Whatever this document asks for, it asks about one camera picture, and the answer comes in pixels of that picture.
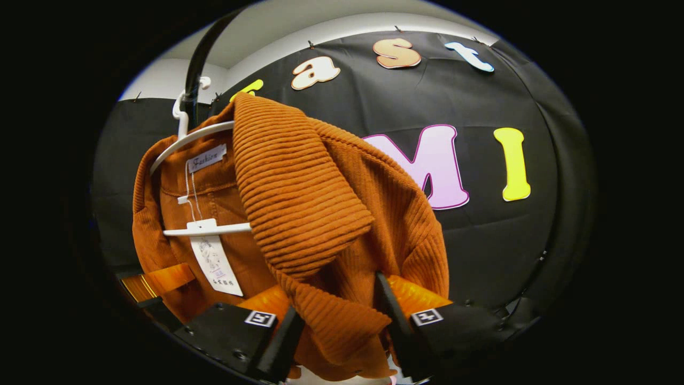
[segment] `label with text fashion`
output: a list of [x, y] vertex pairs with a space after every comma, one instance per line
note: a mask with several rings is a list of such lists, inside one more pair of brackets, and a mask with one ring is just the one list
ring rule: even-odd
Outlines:
[[[187, 224], [187, 228], [192, 230], [207, 229], [208, 227], [216, 227], [216, 220], [214, 218]], [[240, 285], [237, 283], [237, 278], [233, 273], [231, 264], [228, 263], [228, 258], [223, 250], [219, 236], [191, 236], [190, 245], [211, 287], [222, 293], [242, 297], [242, 289], [240, 289]]]
[[224, 155], [226, 155], [226, 145], [220, 145], [210, 149], [209, 151], [205, 151], [195, 158], [188, 160], [190, 172], [194, 173], [195, 171], [201, 170], [210, 164], [218, 163], [221, 161]]

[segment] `ceiling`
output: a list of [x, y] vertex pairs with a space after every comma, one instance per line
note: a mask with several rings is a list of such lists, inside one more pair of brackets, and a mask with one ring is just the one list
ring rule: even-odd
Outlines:
[[[265, 0], [245, 9], [216, 40], [207, 63], [231, 68], [272, 42], [324, 21], [374, 12], [403, 12], [432, 16], [498, 36], [437, 4], [422, 0]], [[160, 59], [186, 59], [209, 26], [165, 52]]]

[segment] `orange ribbed sweater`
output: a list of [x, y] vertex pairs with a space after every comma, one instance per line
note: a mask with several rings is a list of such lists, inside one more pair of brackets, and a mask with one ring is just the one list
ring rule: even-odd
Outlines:
[[[280, 285], [306, 322], [295, 361], [330, 381], [394, 374], [374, 309], [374, 273], [400, 275], [443, 297], [449, 274], [440, 223], [423, 191], [391, 158], [355, 135], [296, 108], [240, 92], [199, 128], [235, 121], [150, 166], [175, 140], [150, 148], [137, 172], [133, 239], [145, 273], [182, 262], [196, 280], [162, 295], [188, 322], [218, 301], [238, 304]], [[226, 144], [216, 164], [195, 172], [203, 217], [249, 222], [252, 233], [221, 235], [244, 298], [212, 289], [188, 237], [165, 237], [192, 221], [185, 162]], [[190, 187], [193, 203], [195, 197]]]

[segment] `white price tag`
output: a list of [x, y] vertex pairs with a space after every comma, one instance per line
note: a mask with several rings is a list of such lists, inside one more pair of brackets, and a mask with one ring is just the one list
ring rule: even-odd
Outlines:
[[[216, 227], [216, 220], [205, 219], [187, 224], [188, 229], [206, 229], [208, 227]], [[211, 287], [222, 293], [242, 297], [242, 290], [237, 283], [231, 265], [228, 263], [219, 236], [191, 236], [190, 245]]]

